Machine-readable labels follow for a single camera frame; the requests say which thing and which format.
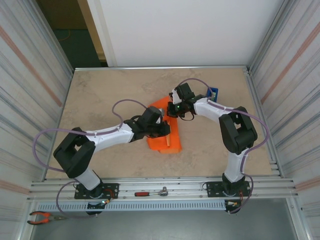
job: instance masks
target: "orange object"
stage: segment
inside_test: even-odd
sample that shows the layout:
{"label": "orange object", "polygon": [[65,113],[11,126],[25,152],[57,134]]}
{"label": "orange object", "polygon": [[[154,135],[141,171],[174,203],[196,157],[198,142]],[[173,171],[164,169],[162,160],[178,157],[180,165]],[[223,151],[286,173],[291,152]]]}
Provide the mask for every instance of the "orange object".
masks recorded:
{"label": "orange object", "polygon": [[170,125],[170,134],[157,138],[147,138],[146,141],[150,149],[159,151],[161,154],[177,154],[182,150],[178,131],[178,119],[167,116],[168,102],[171,102],[171,99],[169,96],[166,96],[150,104],[149,106],[154,106],[158,109],[164,109],[165,113],[163,120],[167,121]]}

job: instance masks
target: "beige tile floor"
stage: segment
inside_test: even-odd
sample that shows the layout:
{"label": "beige tile floor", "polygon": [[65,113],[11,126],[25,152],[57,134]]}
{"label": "beige tile floor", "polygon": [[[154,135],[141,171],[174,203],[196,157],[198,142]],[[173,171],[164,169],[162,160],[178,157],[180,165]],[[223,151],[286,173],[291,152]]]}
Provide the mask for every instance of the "beige tile floor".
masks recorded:
{"label": "beige tile floor", "polygon": [[[81,127],[98,130],[115,126],[119,119],[111,113],[113,104],[121,99],[135,99],[145,105],[166,96],[186,78],[199,78],[218,88],[218,103],[228,107],[243,106],[255,114],[254,105],[241,68],[172,68],[172,69],[105,69],[75,71],[61,119],[61,128]],[[206,87],[189,81],[194,93],[205,94]],[[116,107],[123,119],[142,114],[143,108],[133,102]],[[191,177],[220,176],[228,153],[223,145],[217,123],[196,116],[193,121],[178,120],[182,152],[160,154],[148,148],[146,139],[119,144],[96,153],[90,167],[101,178],[113,177]],[[257,143],[263,140],[261,127]],[[65,137],[58,133],[55,147]],[[50,166],[59,167],[52,157]],[[250,153],[245,172],[269,175],[271,168],[266,146]],[[65,173],[48,170],[47,178],[65,178]]]}

